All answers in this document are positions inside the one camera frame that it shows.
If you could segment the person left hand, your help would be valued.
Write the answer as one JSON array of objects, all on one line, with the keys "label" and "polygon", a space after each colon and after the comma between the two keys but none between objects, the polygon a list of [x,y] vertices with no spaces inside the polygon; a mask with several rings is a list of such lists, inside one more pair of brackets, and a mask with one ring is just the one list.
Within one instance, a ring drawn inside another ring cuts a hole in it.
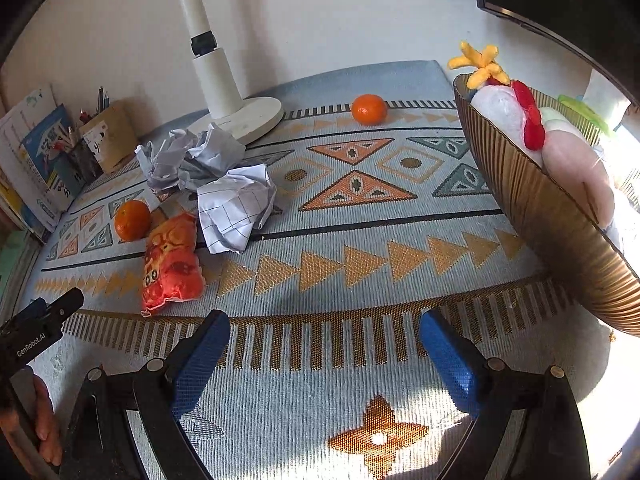
[{"label": "person left hand", "polygon": [[62,460],[49,390],[30,366],[1,382],[1,478],[57,479]]}]

